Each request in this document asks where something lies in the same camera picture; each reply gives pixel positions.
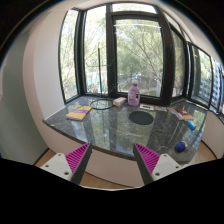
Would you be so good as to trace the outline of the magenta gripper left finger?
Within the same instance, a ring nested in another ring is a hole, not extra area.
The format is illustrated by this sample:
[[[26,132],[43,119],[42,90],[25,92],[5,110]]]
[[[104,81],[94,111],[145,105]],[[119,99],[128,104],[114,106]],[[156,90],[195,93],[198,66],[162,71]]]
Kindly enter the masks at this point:
[[[41,168],[65,180],[79,185],[92,153],[90,143],[67,153],[57,153]]]

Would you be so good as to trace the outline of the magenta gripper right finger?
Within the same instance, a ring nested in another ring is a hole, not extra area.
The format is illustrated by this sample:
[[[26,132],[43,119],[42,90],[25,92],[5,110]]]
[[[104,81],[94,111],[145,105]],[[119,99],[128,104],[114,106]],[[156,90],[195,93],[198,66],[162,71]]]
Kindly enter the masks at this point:
[[[181,166],[168,154],[158,154],[138,143],[133,145],[133,153],[145,185],[181,169]]]

